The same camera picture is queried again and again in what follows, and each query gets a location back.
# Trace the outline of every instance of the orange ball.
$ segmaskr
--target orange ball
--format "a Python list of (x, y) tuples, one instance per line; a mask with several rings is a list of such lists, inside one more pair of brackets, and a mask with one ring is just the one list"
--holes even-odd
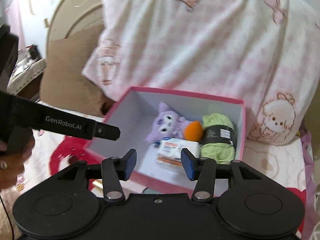
[(199, 121), (190, 123), (184, 130), (184, 138), (187, 141), (200, 142), (202, 134), (203, 129)]

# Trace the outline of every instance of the black cable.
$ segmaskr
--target black cable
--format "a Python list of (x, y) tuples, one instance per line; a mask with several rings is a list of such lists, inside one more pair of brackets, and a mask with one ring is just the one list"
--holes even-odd
[(3, 205), (4, 211), (5, 211), (5, 213), (7, 214), (7, 218), (8, 218), (8, 220), (9, 220), (10, 227), (11, 227), (11, 232), (12, 232), (12, 240), (14, 240), (13, 226), (12, 226), (12, 223), (11, 223), (11, 220), (10, 220), (10, 217), (9, 217), (9, 214), (8, 214), (8, 212), (7, 212), (7, 209), (6, 209), (5, 206), (4, 206), (4, 203), (3, 203), (3, 200), (2, 200), (1, 194), (0, 194), (0, 200), (1, 200), (1, 203), (2, 203), (2, 205)]

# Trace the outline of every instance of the black yarn label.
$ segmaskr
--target black yarn label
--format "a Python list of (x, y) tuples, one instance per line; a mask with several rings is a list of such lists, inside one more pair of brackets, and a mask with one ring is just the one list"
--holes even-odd
[(209, 126), (203, 131), (201, 140), (202, 145), (208, 143), (226, 143), (236, 148), (235, 131), (226, 125)]

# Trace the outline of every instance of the brown pillow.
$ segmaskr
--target brown pillow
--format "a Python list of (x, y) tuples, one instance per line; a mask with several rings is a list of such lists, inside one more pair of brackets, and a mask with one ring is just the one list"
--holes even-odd
[(42, 101), (84, 114), (103, 116), (106, 113), (113, 101), (81, 75), (103, 29), (103, 25), (97, 25), (67, 39), (49, 42), (47, 67), (40, 87)]

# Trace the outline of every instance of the green yarn skein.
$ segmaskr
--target green yarn skein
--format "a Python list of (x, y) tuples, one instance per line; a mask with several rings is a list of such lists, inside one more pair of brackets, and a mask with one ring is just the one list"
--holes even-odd
[[(226, 125), (234, 129), (232, 122), (223, 114), (214, 113), (202, 117), (203, 129), (213, 125)], [(235, 158), (236, 150), (226, 143), (208, 143), (201, 147), (201, 157), (214, 159), (219, 164), (229, 164)]]

